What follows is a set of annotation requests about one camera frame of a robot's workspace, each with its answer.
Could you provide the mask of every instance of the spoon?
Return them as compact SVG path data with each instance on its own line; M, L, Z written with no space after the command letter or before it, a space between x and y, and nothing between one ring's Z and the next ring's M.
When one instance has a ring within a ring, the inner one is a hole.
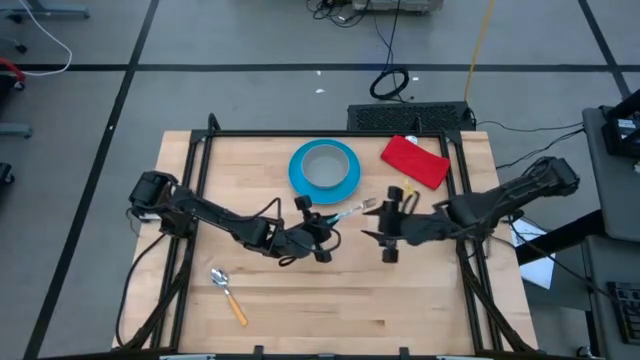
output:
M227 295L227 299L229 299L229 304L231 304L231 309L236 315L236 318L238 318L238 321L240 321L240 324L242 324L242 326L247 326L247 324L249 324L249 321L244 316L244 314L242 313L242 309L240 309L240 305L238 305L238 302L229 291L229 276L224 271L222 271L222 269L214 268L211 269L211 281L213 281L213 284L215 286L224 290L224 293Z

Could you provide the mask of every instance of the wooden table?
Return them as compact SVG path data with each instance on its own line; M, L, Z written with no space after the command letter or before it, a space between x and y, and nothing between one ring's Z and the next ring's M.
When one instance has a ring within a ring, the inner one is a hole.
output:
M180 178L189 132L166 132L156 170ZM260 210L271 199L283 199L283 217L291 226L301 220L293 204L287 167L293 152L310 138L216 137L204 197L241 215ZM389 185L403 186L405 176L379 159L388 138L340 138L358 155L362 180L352 197L340 205L316 206L321 213L344 210L371 196L385 199ZM463 133L467 168L474 191L498 185L487 134ZM420 146L439 154L436 139L420 139ZM195 188L200 153L196 156ZM461 189L455 153L450 147L456 188ZM431 204L447 197L443 184L436 191L411 182L421 192L417 212L431 212ZM381 248L361 229L375 230L376 219L352 216L342 220L342 246L329 264L309 257L281 268L277 260L244 250L227 233L201 223L179 351L183 353L251 353L264 345L266 353L472 354L462 279L453 241L419 247L399 244L397 264L381 262ZM136 256L158 236L158 224L144 225ZM504 225L496 236L509 238ZM138 265L129 288L121 331L129 339L158 300L169 240ZM487 260L495 302L513 328L536 347L529 307L514 250L500 242L491 245ZM234 318L223 292L211 284L210 269L230 274L231 290L249 325ZM486 313L478 302L485 348L490 348ZM173 308L167 313L171 324ZM168 344L169 329L162 344Z

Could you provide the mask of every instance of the orange handle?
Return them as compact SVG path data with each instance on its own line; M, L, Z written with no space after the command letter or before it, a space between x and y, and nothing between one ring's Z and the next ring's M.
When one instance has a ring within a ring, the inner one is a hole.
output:
M242 312L242 309L240 309L240 305L238 305L236 299L233 297L233 295L231 295L231 293L227 293L227 298L229 298L231 309L233 310L233 313L236 314L236 318L238 318L240 324L242 324L242 326L247 326L247 324L249 324L249 321L244 316L244 313Z

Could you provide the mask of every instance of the gray floor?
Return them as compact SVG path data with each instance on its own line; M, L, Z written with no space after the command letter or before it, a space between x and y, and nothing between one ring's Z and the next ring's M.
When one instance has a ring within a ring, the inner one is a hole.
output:
M83 2L91 7L90 19L44 25L72 48L74 64L127 64L150 0ZM441 12L401 16L396 62L468 64L487 3L448 0ZM640 64L631 25L640 3L589 4L618 63ZM393 18L379 15L378 20L388 34ZM0 48L2 57L22 64L65 61L64 51L30 22L2 21L0 35L29 47L23 56ZM140 62L359 64L384 62L385 55L370 17L352 29L339 29L312 20L302 1L161 0ZM569 0L496 1L479 62L606 64L578 2ZM126 197L140 172L154 166L165 130L204 127L209 112L226 129L344 129L349 104L373 102L368 88L377 72L258 70L135 74L41 356L110 347L135 240L124 217ZM12 163L17 178L0 205L0 285L10 289L0 297L0 359L23 354L123 75L72 71L29 79L28 88L3 110L3 121L29 122L35 134L29 140L0 139L0 161ZM411 76L403 94L415 101L463 97L465 72L414 71ZM624 77L632 90L640 87L640 74ZM584 107L619 99L609 73L478 72L470 103L479 121L534 128L579 122ZM489 132L497 164L566 132L512 133L490 124L480 129ZM571 197L531 204L527 215L554 228L598 208L584 135L545 154L565 157L582 177L581 187ZM519 175L526 165L500 171L500 179ZM579 249L566 257L581 266L575 262ZM541 347L565 355L587 342L586 334L569 331L584 321L581 313L556 306L568 306L578 296L567 281L554 274L554 287L565 292L553 304L528 287Z

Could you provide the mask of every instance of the red towel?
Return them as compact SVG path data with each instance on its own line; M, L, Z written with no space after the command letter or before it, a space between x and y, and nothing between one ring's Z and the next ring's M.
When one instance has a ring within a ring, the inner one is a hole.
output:
M402 136L395 135L380 155L389 165L435 190L449 170L449 159L433 155Z

